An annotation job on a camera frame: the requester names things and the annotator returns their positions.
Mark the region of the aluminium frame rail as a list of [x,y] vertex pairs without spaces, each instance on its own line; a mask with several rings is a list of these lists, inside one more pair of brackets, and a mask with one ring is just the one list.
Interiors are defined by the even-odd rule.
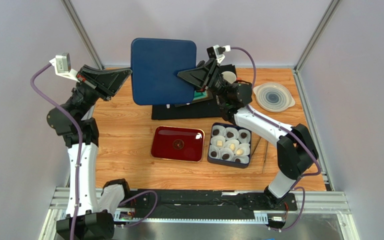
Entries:
[[345,240],[359,235],[346,196],[340,191],[290,191],[271,201],[264,191],[93,188],[80,195],[74,214],[74,190],[58,187],[50,203],[51,233],[65,240],[109,240],[116,228],[131,233],[145,223],[254,224],[269,234],[296,239],[330,232]]

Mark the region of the white paper cup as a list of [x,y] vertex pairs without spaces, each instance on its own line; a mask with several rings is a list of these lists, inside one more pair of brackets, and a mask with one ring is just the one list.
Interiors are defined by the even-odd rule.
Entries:
[[231,162],[234,158],[234,152],[230,148],[221,148],[219,159],[222,161]]
[[210,145],[208,150],[208,156],[212,159],[220,159],[220,149],[217,146]]
[[236,156],[249,156],[251,153],[251,145],[249,143],[240,143],[234,150]]
[[248,165],[250,159],[247,155],[234,155],[231,161],[236,164]]
[[239,130],[234,127],[226,127],[225,131],[226,131],[225,133],[226,141],[237,140],[240,135]]
[[212,137],[226,137],[226,128],[223,125],[213,125],[211,129]]
[[251,141],[251,132],[247,129],[240,129],[238,131],[238,140],[240,143],[249,143]]
[[222,149],[225,145],[226,138],[222,135],[213,136],[210,139],[210,145]]
[[235,152],[235,150],[237,149],[239,144],[240,144],[240,142],[237,139],[231,139],[231,140],[227,140],[224,143],[223,147],[230,149],[231,151]]

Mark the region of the metal serving tongs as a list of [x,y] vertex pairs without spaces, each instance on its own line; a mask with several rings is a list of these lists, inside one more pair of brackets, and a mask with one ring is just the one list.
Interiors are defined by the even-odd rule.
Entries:
[[259,138],[252,151],[251,166],[255,174],[262,174],[266,167],[268,141]]

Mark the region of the dark blue box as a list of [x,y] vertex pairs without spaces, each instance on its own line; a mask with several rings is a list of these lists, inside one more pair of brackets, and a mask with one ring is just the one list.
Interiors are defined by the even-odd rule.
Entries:
[[[214,125],[221,125],[221,126],[224,126],[225,128],[227,128],[227,127],[236,128],[238,130],[246,129],[246,128],[243,128],[243,127],[239,127],[239,126],[235,126],[235,125],[231,125],[231,124],[226,124],[226,123],[218,123],[218,122],[216,122],[216,123],[214,123],[212,125],[212,127]],[[211,131],[210,131],[210,140],[212,138],[212,127],[211,127]],[[251,157],[252,157],[252,154],[251,154],[252,139],[251,139],[251,141],[248,144],[250,144],[250,154],[248,155],[248,157],[249,157],[249,164],[250,164]],[[217,164],[217,165],[222,165],[222,166],[227,166],[227,167],[234,167],[234,168],[240,168],[240,169],[245,169],[245,168],[247,168],[249,166],[249,164],[238,164],[238,163],[234,163],[232,161],[223,161],[223,160],[220,160],[220,159],[213,159],[213,158],[209,157],[209,153],[207,154],[207,161],[209,163],[211,163],[211,164]]]

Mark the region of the white round lid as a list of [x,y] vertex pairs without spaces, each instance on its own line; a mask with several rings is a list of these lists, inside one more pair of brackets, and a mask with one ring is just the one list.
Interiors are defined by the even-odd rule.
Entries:
[[295,106],[290,91],[283,85],[275,82],[268,82],[253,88],[257,103],[266,111],[281,113]]

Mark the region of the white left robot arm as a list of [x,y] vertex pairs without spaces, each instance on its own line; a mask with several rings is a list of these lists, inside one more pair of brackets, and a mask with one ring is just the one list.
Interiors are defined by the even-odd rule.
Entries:
[[56,75],[75,81],[70,98],[47,114],[48,125],[61,136],[70,160],[70,190],[64,219],[56,222],[65,240],[109,240],[115,233],[118,205],[130,194],[125,179],[108,181],[96,190],[99,129],[90,111],[99,99],[109,101],[132,74],[129,68],[95,69],[84,65],[76,71],[53,63]]

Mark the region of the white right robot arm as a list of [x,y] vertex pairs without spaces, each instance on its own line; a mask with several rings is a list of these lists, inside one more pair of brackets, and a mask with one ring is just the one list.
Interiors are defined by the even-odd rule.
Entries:
[[177,77],[193,85],[196,90],[207,90],[219,98],[222,118],[238,127],[259,135],[277,150],[278,173],[263,192],[263,201],[271,208],[279,206],[286,195],[303,178],[307,170],[318,163],[319,154],[309,129],[303,124],[296,126],[276,121],[254,109],[252,102],[253,85],[236,80],[228,82],[214,58],[201,61],[196,68],[183,70]]

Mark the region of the teal square plate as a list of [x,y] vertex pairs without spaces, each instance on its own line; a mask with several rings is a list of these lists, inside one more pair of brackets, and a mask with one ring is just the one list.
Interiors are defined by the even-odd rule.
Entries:
[[204,102],[204,101],[209,101],[213,99],[213,94],[209,92],[208,90],[206,91],[195,91],[194,92],[194,97],[191,102],[188,103],[182,103],[182,104],[175,104],[175,107],[183,107],[183,106],[188,106],[191,104],[196,104],[199,102]]

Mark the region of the black cloth placemat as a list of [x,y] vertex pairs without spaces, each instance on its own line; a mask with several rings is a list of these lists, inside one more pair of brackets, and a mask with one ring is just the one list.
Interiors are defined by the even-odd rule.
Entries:
[[202,119],[202,118],[221,118],[217,98],[208,92],[209,99],[195,103],[170,105],[153,105],[151,111],[152,120],[181,120],[181,119]]

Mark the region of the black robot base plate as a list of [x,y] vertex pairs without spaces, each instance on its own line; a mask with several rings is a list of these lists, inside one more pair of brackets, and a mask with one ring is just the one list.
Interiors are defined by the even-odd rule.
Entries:
[[262,192],[216,190],[131,190],[128,197],[142,194],[122,204],[115,220],[126,217],[139,220],[253,220],[257,213],[274,212],[281,216],[300,209],[295,195],[289,193],[280,203],[271,205]]

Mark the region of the orange ceramic mug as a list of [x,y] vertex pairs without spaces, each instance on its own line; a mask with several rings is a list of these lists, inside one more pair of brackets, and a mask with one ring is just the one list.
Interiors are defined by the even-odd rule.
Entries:
[[221,75],[230,84],[241,82],[241,80],[237,77],[237,75],[232,71],[224,71],[221,73]]

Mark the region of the dark blue box lid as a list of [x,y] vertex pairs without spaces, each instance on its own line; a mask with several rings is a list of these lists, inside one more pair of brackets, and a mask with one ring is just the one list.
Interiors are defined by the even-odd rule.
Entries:
[[197,46],[191,40],[139,37],[131,42],[133,101],[140,106],[187,104],[192,84],[177,74],[196,67]]

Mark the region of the red lacquer chocolate tray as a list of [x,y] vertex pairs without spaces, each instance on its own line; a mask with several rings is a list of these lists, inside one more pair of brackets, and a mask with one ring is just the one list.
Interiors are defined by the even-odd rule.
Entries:
[[198,163],[204,152],[205,132],[196,128],[159,126],[150,154],[154,158]]

